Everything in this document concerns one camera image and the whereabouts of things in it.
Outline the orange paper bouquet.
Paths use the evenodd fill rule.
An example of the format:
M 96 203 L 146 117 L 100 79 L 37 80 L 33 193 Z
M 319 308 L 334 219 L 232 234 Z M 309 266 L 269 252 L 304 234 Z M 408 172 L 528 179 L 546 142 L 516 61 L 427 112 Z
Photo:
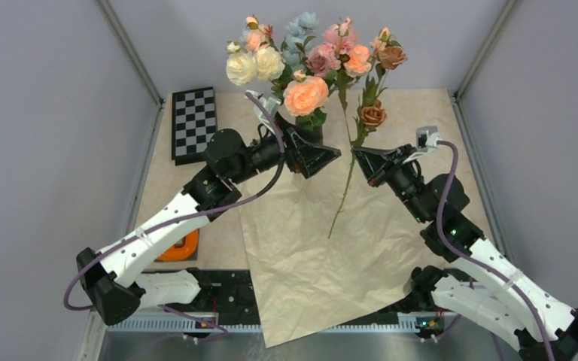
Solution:
M 414 268 L 446 264 L 426 247 L 421 225 L 392 191 L 367 185 L 348 147 L 312 178 L 283 173 L 266 195 L 239 210 L 239 219 L 252 281 L 265 287 L 407 294 Z

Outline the white rose stem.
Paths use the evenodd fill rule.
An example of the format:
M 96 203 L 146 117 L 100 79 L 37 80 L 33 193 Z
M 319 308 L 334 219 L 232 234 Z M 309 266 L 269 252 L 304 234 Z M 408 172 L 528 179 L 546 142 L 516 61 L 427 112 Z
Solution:
M 253 81 L 271 81 L 280 78 L 285 68 L 282 54 L 273 47 L 246 50 L 236 41 L 226 46 L 228 53 L 225 72 L 229 81 L 244 86 Z

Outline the small brown rose stem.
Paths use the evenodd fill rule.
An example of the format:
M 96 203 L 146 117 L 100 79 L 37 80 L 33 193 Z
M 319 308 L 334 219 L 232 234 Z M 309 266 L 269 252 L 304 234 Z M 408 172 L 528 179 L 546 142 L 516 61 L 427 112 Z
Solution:
M 408 60 L 408 56 L 400 43 L 392 40 L 379 41 L 372 46 L 368 63 L 374 70 L 374 75 L 367 75 L 361 94 L 358 96 L 358 107 L 353 121 L 356 128 L 355 138 L 349 137 L 351 149 L 364 144 L 370 133 L 375 132 L 388 118 L 382 107 L 379 96 L 386 90 L 384 85 L 389 71 L 398 68 Z

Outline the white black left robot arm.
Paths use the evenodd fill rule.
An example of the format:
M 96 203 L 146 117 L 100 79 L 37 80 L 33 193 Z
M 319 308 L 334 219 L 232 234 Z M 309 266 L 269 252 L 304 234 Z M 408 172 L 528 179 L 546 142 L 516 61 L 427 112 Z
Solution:
M 340 151 L 323 145 L 316 132 L 301 129 L 279 113 L 274 96 L 247 91 L 265 137 L 246 144 L 235 129 L 218 130 L 203 152 L 204 167 L 146 222 L 100 250 L 83 249 L 76 258 L 80 285 L 90 308 L 113 326 L 136 311 L 172 303 L 194 311 L 208 307 L 211 290 L 187 271 L 148 273 L 148 267 L 184 236 L 207 226 L 228 210 L 243 206 L 238 185 L 264 171 L 284 170 L 311 178 Z

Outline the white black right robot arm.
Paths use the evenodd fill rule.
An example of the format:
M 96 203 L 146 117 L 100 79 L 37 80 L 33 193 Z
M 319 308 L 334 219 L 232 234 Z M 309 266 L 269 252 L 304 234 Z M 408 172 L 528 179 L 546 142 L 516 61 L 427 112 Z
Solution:
M 367 183 L 392 189 L 424 224 L 425 245 L 449 266 L 416 268 L 403 310 L 455 312 L 505 341 L 523 360 L 572 360 L 578 354 L 578 308 L 533 282 L 464 215 L 470 200 L 456 176 L 458 150 L 452 150 L 447 173 L 424 180 L 420 158 L 451 146 L 429 126 L 418 129 L 416 145 L 351 150 Z

